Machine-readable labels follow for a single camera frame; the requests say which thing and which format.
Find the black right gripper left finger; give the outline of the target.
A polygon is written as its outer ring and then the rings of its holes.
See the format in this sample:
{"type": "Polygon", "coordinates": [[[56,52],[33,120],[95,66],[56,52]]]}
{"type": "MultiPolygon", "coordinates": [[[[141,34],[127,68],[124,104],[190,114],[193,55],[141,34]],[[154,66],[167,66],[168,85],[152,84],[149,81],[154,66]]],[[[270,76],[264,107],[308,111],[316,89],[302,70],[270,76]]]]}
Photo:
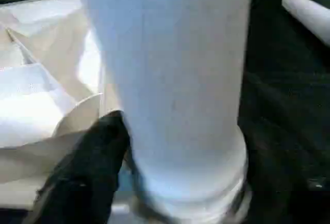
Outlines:
{"type": "Polygon", "coordinates": [[[123,113],[99,118],[38,191],[26,223],[107,223],[130,137],[123,113]]]}

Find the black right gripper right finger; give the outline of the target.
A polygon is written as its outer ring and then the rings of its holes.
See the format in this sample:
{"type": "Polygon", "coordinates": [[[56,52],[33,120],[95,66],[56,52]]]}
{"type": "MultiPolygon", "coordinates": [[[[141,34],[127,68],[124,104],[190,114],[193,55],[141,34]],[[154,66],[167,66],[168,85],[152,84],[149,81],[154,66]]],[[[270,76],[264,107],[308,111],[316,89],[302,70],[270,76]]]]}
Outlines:
{"type": "Polygon", "coordinates": [[[242,130],[253,193],[245,223],[329,223],[329,170],[279,127],[242,130]]]}

